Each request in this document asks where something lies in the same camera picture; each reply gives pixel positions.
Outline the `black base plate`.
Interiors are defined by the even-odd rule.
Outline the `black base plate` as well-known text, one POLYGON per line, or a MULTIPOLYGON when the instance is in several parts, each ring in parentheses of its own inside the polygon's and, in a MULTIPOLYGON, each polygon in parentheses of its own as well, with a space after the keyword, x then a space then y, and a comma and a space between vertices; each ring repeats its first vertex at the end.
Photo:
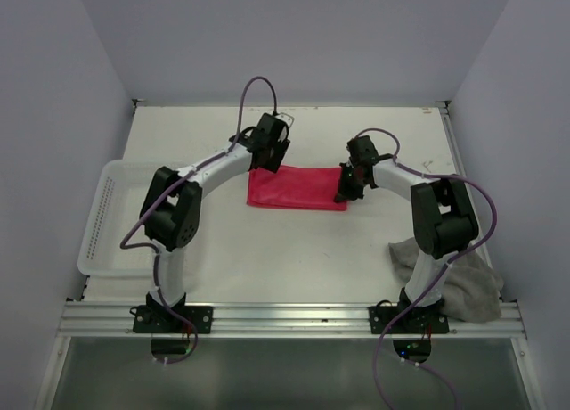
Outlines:
MULTIPOLYGON (((406 315, 393 322, 388 330, 391 334, 447 334, 450 332, 447 316, 440 312, 443 302, 440 300, 429 307, 414 307, 406 315)), ((370 331, 380 335, 388 324, 397 318, 409 304, 405 301, 397 303, 381 300, 368 307, 370 331)))
POLYGON ((190 321, 195 329, 174 317, 161 305, 139 305, 131 307, 129 313, 134 317, 133 332, 147 334, 210 334, 213 322, 213 308, 210 306, 178 305, 172 310, 190 321))

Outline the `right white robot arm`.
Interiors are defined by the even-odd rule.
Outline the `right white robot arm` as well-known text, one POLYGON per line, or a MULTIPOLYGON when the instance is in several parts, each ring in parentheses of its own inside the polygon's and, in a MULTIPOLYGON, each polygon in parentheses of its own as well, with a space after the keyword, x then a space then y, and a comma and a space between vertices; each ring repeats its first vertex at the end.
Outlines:
POLYGON ((419 248, 411 278, 402 288, 395 320, 407 332, 416 332, 443 305, 442 289, 452 258, 465 251, 479 235, 479 225, 466 185, 456 176, 423 176, 380 155, 367 135, 346 145, 334 202, 360 200, 364 189, 382 188, 411 204, 413 237, 419 248))

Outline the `grey towel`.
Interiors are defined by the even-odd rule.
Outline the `grey towel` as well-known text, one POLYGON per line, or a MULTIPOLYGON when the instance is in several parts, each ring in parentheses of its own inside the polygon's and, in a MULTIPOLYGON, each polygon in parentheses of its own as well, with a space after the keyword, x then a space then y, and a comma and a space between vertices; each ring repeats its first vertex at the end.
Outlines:
MULTIPOLYGON (((417 243, 413 238, 389 243, 388 253, 395 275, 407 283, 419 256, 417 243)), ((453 264, 442 291, 441 313, 467 323, 499 320, 503 286, 501 276, 473 251, 453 264)))

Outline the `clear plastic basket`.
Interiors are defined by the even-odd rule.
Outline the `clear plastic basket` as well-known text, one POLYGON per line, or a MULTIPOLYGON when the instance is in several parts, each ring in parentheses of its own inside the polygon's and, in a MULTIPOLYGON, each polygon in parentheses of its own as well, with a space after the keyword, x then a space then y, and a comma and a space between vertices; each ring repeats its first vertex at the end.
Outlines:
POLYGON ((83 275, 144 278, 151 275, 152 250, 122 250, 120 242, 139 219, 157 169, 181 162, 113 160, 102 169, 81 243, 77 268, 83 275))

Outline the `pink towel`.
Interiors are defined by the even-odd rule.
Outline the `pink towel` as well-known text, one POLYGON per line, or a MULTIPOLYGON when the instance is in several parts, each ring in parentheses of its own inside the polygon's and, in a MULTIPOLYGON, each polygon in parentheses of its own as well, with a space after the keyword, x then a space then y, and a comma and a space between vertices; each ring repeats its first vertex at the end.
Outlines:
POLYGON ((346 211, 334 202, 341 168, 280 166, 276 173, 258 168, 249 172, 247 204, 264 209, 346 211))

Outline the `aluminium mounting rail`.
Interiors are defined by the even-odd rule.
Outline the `aluminium mounting rail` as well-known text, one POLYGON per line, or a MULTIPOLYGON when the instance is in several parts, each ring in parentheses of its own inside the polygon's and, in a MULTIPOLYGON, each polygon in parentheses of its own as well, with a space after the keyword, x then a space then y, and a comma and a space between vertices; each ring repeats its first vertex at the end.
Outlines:
MULTIPOLYGON (((150 337, 174 339, 178 334, 133 332, 133 302, 79 301, 65 304, 57 334, 69 338, 150 337)), ((213 322, 206 338, 268 339, 368 339, 371 333, 368 307, 371 303, 352 304, 223 304, 194 303, 210 306, 213 322)), ((447 334, 390 334, 396 339, 518 339, 525 337, 525 326, 518 305, 501 304, 501 318, 482 324, 467 323, 448 317, 447 334)))

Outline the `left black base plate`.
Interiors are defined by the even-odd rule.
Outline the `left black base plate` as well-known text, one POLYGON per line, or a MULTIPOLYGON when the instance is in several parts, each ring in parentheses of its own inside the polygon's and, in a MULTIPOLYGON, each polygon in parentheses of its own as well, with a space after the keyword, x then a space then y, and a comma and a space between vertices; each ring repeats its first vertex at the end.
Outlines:
POLYGON ((161 305, 139 305, 131 307, 129 313, 134 317, 133 332, 147 334, 210 334, 213 322, 213 308, 210 306, 178 305, 172 310, 190 321, 195 329, 174 317, 161 305))

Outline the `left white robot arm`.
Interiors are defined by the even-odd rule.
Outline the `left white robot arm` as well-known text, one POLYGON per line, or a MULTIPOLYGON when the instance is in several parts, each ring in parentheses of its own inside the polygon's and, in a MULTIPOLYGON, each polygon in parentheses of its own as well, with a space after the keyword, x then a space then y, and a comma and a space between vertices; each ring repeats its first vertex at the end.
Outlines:
POLYGON ((240 131, 212 156, 190 166, 158 169, 140 219, 155 253, 150 296, 159 305, 153 320, 165 332, 183 326, 183 259, 185 247, 199 230, 203 200, 227 181, 264 169, 278 171, 289 148, 288 122, 265 113, 257 125, 240 131))

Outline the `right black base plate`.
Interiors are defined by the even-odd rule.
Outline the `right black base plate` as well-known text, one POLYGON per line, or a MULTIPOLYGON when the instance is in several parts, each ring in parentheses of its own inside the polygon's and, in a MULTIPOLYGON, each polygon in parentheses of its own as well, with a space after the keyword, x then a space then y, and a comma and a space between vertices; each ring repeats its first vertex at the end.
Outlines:
MULTIPOLYGON (((391 334, 447 334, 450 332, 447 316, 440 312, 443 302, 440 300, 429 307, 414 307, 406 315, 393 322, 388 330, 391 334)), ((397 303, 381 300, 368 307, 370 331, 380 335, 388 324, 397 318, 409 304, 405 301, 397 303)))

